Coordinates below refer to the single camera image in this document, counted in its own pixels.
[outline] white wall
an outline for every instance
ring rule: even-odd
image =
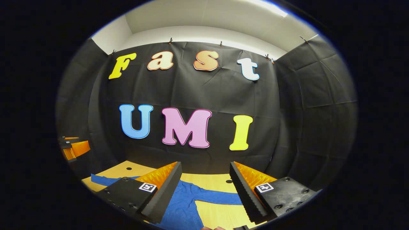
[[[124,42],[132,35],[125,15],[97,31],[91,38],[106,53],[119,50]]]
[[[190,41],[220,44],[222,41],[222,45],[248,50],[262,56],[268,54],[274,60],[287,53],[285,50],[253,36],[208,26],[170,26],[142,31],[128,37],[118,50],[151,43],[169,42],[171,37],[173,42]]]

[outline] wooden table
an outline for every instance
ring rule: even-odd
[[[153,170],[155,169],[124,161],[110,169],[98,173],[97,176],[105,176],[108,178],[142,176]],[[182,173],[180,179],[207,190],[237,193],[233,183],[226,183],[227,180],[230,180],[229,174],[205,175]],[[100,191],[106,188],[106,186],[91,182],[91,177],[83,179],[82,182],[87,185],[89,189],[94,191]],[[263,224],[260,223],[256,225],[252,223],[249,220],[243,205],[219,205],[203,201],[196,201],[196,205],[203,225],[211,229],[220,226],[226,230],[232,230],[233,228],[241,227],[243,225],[247,225],[248,228],[253,228],[254,226]]]

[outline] white ceiling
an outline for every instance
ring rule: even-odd
[[[281,17],[246,0],[154,0],[126,13],[132,33],[199,25],[229,29],[290,51],[312,38],[314,28],[291,14]]]

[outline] pink letter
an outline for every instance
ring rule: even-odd
[[[192,140],[189,141],[190,146],[195,148],[210,146],[207,142],[207,122],[211,117],[209,110],[195,110],[187,124],[184,123],[177,108],[164,108],[162,114],[165,115],[165,137],[162,139],[164,144],[176,144],[176,140],[173,138],[173,131],[175,131],[181,145],[184,145],[187,138],[192,134]]]

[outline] blue towel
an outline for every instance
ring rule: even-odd
[[[119,179],[121,178],[107,178],[91,174],[92,182],[105,186],[109,186]],[[166,230],[200,230],[203,228],[203,223],[195,201],[224,205],[242,205],[237,193],[206,190],[192,183],[180,180],[161,223],[154,225]]]

